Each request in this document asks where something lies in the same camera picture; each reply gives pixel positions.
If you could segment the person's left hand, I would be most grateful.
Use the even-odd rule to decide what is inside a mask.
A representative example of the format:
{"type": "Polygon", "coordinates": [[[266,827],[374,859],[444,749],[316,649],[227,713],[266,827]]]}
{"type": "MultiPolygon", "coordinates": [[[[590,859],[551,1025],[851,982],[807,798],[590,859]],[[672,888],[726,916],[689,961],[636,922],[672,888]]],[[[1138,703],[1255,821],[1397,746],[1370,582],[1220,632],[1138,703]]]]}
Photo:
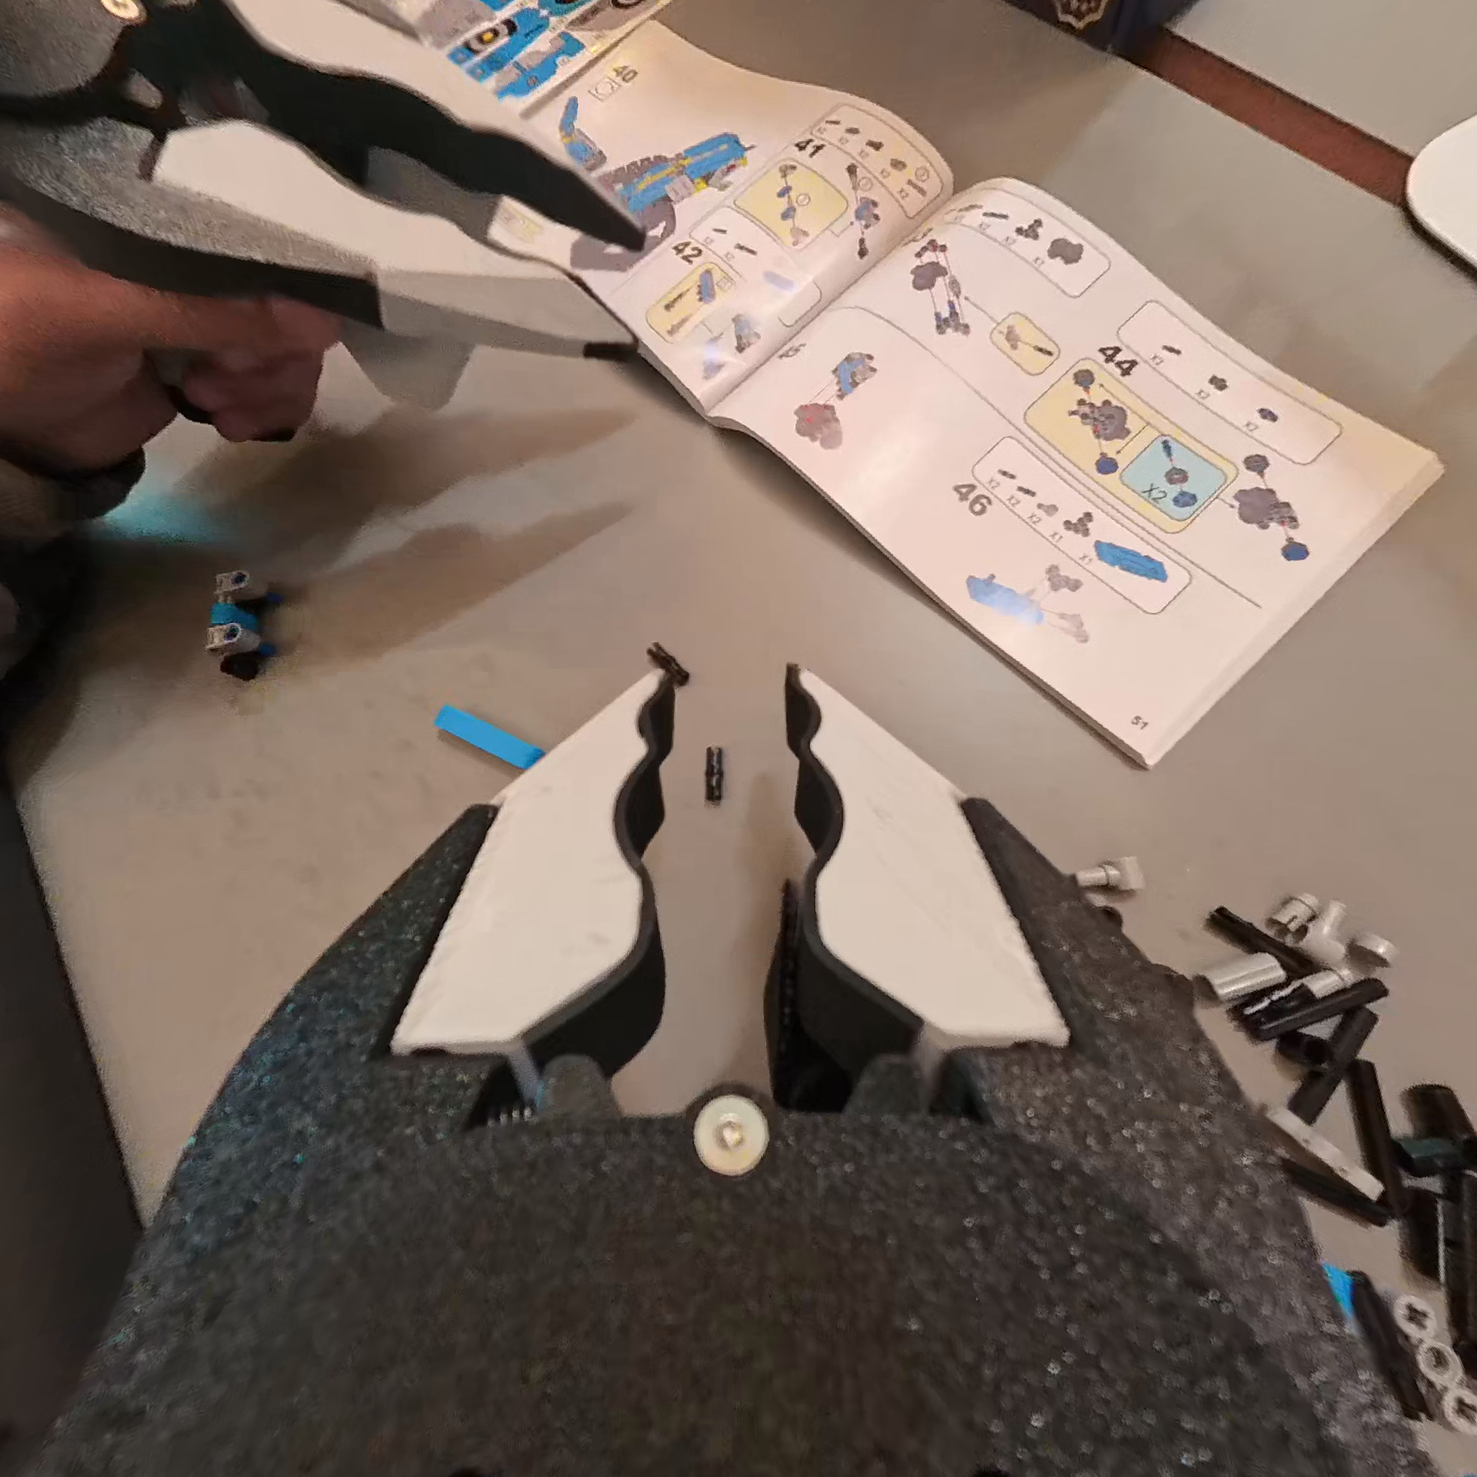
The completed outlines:
{"type": "Polygon", "coordinates": [[[85,268],[3,209],[3,456],[91,474],[178,417],[159,361],[229,442],[289,438],[313,411],[341,320],[289,298],[171,294],[85,268]]]}

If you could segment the grey blue brick assembly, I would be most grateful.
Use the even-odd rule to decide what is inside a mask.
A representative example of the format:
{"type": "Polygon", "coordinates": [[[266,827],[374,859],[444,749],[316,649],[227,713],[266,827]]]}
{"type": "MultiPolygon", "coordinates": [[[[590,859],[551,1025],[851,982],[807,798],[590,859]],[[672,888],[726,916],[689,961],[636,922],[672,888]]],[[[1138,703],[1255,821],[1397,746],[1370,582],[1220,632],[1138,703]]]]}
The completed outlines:
{"type": "Polygon", "coordinates": [[[278,654],[272,632],[281,604],[283,594],[247,568],[217,575],[207,652],[223,675],[250,682],[269,667],[278,654]]]}

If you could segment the person's left forearm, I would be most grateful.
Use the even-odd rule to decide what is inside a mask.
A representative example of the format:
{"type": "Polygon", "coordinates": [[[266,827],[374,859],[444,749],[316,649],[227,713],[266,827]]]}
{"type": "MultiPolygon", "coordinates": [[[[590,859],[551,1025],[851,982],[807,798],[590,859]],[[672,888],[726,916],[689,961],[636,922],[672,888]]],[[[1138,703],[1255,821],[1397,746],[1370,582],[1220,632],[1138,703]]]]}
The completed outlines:
{"type": "Polygon", "coordinates": [[[3,456],[3,677],[63,617],[81,579],[81,534],[137,486],[145,451],[102,470],[46,470],[3,456]]]}

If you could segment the instruction booklet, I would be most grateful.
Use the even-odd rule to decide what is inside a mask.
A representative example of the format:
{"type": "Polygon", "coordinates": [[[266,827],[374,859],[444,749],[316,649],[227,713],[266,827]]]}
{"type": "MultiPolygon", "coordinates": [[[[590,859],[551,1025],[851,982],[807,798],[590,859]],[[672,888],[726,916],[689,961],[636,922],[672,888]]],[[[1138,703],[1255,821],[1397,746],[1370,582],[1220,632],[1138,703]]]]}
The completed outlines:
{"type": "Polygon", "coordinates": [[[1442,474],[1283,374],[1049,194],[873,99],[650,18],[513,106],[645,230],[524,206],[720,430],[817,486],[970,632],[1156,766],[1442,474]]]}

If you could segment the sticker sheet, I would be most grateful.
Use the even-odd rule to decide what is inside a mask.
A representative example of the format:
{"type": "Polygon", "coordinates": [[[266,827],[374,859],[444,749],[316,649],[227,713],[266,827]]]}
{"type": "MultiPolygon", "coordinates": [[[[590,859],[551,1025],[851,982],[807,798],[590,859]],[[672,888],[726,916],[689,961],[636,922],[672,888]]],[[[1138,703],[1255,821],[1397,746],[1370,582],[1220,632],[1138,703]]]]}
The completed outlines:
{"type": "Polygon", "coordinates": [[[423,39],[499,99],[556,93],[669,1],[436,1],[423,39]]]}

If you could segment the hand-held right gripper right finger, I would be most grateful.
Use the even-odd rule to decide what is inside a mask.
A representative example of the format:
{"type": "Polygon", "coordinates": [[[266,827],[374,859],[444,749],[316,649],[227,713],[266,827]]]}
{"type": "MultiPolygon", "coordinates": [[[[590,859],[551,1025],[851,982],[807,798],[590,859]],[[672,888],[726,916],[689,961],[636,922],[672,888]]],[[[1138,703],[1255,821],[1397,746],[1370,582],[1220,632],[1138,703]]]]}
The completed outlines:
{"type": "Polygon", "coordinates": [[[793,815],[770,953],[770,1095],[786,1110],[984,1110],[980,1053],[1069,1026],[960,785],[813,671],[784,677],[793,815]]]}

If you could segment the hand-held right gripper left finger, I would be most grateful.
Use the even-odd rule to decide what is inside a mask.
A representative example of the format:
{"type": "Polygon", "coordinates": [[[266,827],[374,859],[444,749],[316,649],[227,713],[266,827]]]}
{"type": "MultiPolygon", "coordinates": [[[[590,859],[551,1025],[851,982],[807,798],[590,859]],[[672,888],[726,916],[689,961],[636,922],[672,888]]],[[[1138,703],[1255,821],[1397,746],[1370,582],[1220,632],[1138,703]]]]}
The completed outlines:
{"type": "Polygon", "coordinates": [[[666,961],[642,853],[666,815],[675,687],[649,671],[492,798],[488,834],[390,1035],[397,1056],[605,1074],[655,1031],[666,961]]]}

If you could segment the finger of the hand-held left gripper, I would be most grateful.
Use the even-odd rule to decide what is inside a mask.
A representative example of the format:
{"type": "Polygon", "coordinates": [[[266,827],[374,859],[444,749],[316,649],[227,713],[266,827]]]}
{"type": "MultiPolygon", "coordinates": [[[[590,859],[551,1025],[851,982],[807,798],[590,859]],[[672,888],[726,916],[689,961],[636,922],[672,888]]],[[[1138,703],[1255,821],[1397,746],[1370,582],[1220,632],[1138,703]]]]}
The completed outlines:
{"type": "Polygon", "coordinates": [[[380,394],[443,408],[478,345],[570,359],[622,359],[636,334],[566,268],[492,239],[499,200],[434,182],[428,165],[371,147],[380,199],[258,123],[173,133],[154,180],[239,224],[326,249],[338,271],[365,268],[374,304],[341,344],[380,394]]]}
{"type": "Polygon", "coordinates": [[[351,4],[145,1],[137,72],[173,99],[242,82],[269,128],[323,163],[377,147],[610,246],[645,242],[630,209],[513,108],[416,34],[351,4]]]}

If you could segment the light blue short beam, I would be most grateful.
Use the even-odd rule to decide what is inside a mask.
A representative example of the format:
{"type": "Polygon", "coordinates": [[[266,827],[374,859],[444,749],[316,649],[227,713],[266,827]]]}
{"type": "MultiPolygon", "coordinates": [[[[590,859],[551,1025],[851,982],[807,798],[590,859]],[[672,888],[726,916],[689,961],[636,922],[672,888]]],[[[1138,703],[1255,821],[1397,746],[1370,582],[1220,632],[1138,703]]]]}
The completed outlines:
{"type": "Polygon", "coordinates": [[[434,727],[436,734],[515,771],[528,771],[544,755],[544,749],[454,705],[443,705],[434,713],[434,727]]]}

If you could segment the toy kit box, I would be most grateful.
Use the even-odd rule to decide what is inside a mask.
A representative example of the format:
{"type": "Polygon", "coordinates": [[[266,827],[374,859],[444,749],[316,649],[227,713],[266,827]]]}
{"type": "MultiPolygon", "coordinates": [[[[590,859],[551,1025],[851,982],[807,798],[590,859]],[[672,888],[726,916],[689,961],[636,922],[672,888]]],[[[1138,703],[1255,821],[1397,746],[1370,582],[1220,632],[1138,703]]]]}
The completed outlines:
{"type": "Polygon", "coordinates": [[[1128,55],[1170,28],[1195,1],[1010,1],[1084,44],[1128,55]]]}

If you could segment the grey desk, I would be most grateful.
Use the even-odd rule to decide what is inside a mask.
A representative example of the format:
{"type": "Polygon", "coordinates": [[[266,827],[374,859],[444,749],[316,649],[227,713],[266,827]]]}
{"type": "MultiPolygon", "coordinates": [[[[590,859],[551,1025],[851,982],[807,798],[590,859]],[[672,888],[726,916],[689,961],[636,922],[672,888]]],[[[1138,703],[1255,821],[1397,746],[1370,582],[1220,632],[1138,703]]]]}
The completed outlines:
{"type": "Polygon", "coordinates": [[[551,746],[690,671],[649,867],[669,953],[621,1102],[759,1085],[762,976],[804,862],[784,664],[833,682],[1048,859],[1138,855],[1128,935],[1190,972],[1215,903],[1289,892],[1391,940],[1376,1068],[1475,1090],[1475,281],[1401,211],[998,1],[675,1],[720,60],[912,121],[961,182],[1017,175],[1239,340],[1447,474],[1152,771],[946,619],[813,489],[645,364],[478,356],[446,415],[336,356],[292,446],[156,445],[100,592],[9,742],[137,1207],[306,967],[504,766],[444,703],[551,746]],[[207,652],[217,575],[283,604],[250,682],[207,652]],[[706,749],[726,795],[706,804],[706,749]]]}

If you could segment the pile of building brick pieces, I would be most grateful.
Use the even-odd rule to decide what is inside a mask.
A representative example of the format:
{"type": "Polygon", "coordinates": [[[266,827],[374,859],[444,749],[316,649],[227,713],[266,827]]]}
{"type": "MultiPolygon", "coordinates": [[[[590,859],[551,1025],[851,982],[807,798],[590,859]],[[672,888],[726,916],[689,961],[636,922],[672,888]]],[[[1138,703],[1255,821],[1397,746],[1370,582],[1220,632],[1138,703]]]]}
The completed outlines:
{"type": "Polygon", "coordinates": [[[1397,1408],[1475,1441],[1475,1090],[1378,1074],[1395,946],[1339,902],[1290,894],[1263,919],[1215,906],[1205,972],[1150,967],[1128,1017],[1195,1029],[1197,1010],[1263,1054],[1251,1135],[1311,1217],[1323,1275],[1397,1408]]]}

